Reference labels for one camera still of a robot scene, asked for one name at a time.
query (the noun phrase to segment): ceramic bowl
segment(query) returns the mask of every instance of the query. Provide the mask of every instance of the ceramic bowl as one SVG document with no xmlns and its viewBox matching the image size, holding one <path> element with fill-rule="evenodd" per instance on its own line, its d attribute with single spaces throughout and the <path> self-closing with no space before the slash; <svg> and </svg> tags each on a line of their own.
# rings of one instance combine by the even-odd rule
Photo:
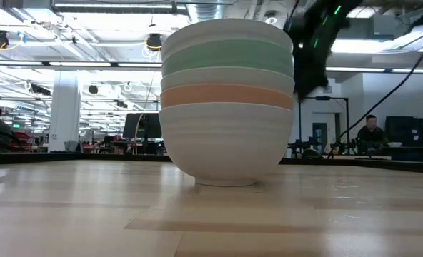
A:
<svg viewBox="0 0 423 257">
<path fill-rule="evenodd" d="M 161 93 L 162 108 L 200 103 L 265 104 L 291 109 L 290 95 L 255 86 L 231 84 L 193 84 L 178 86 Z"/>
<path fill-rule="evenodd" d="M 271 42 L 256 40 L 211 41 L 172 54 L 162 63 L 162 76 L 204 67 L 248 67 L 266 69 L 293 77 L 290 51 Z"/>
<path fill-rule="evenodd" d="M 289 109 L 262 104 L 184 104 L 159 113 L 172 161 L 197 183 L 248 186 L 277 169 L 289 140 Z"/>
<path fill-rule="evenodd" d="M 252 39 L 278 44 L 292 52 L 292 41 L 281 29 L 270 24 L 248 19 L 215 19 L 192 24 L 167 38 L 161 50 L 162 60 L 172 54 L 211 41 Z"/>
<path fill-rule="evenodd" d="M 284 74 L 245 67 L 206 67 L 187 69 L 165 76 L 162 91 L 189 84 L 236 84 L 270 89 L 292 96 L 294 80 Z"/>
</svg>

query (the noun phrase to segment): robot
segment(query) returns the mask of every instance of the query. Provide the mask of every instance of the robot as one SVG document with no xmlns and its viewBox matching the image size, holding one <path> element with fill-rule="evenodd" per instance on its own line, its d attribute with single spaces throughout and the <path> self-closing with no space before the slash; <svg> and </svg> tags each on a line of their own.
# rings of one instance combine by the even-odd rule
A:
<svg viewBox="0 0 423 257">
<path fill-rule="evenodd" d="M 316 87 L 328 85 L 326 61 L 332 44 L 341 29 L 349 28 L 348 13 L 361 3 L 362 0 L 318 0 L 303 17 L 288 17 L 283 30 L 294 46 L 294 92 L 299 101 Z"/>
</svg>

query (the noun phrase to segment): green light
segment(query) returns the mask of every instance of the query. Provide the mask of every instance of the green light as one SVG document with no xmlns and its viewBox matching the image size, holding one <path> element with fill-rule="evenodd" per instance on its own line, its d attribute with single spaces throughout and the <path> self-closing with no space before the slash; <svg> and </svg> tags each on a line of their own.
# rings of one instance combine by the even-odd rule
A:
<svg viewBox="0 0 423 257">
<path fill-rule="evenodd" d="M 337 7 L 337 10 L 335 10 L 334 15 L 337 15 L 337 14 L 339 13 L 339 11 L 340 11 L 341 7 L 342 7 L 342 6 Z"/>
</svg>

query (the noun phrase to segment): pillar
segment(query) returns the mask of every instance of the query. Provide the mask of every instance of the pillar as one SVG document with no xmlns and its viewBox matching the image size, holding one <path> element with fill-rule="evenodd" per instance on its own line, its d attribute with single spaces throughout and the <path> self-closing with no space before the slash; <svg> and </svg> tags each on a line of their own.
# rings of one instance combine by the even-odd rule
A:
<svg viewBox="0 0 423 257">
<path fill-rule="evenodd" d="M 81 85 L 76 71 L 56 71 L 48 152 L 63 151 L 64 142 L 78 141 Z"/>
</svg>

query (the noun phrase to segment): metal stand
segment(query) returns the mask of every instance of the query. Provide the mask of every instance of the metal stand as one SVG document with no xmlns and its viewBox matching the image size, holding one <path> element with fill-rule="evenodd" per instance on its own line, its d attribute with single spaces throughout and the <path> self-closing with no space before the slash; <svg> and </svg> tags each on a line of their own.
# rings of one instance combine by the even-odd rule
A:
<svg viewBox="0 0 423 257">
<path fill-rule="evenodd" d="M 305 97 L 305 99 L 315 99 L 318 101 L 330 101 L 333 100 L 344 100 L 345 101 L 345 113 L 347 116 L 347 130 L 349 128 L 349 100 L 347 97 L 332 97 L 332 96 L 316 96 L 316 97 Z M 299 140 L 302 141 L 302 112 L 301 112 L 301 103 L 299 102 Z M 349 131 L 347 132 L 347 144 L 349 144 Z"/>
</svg>

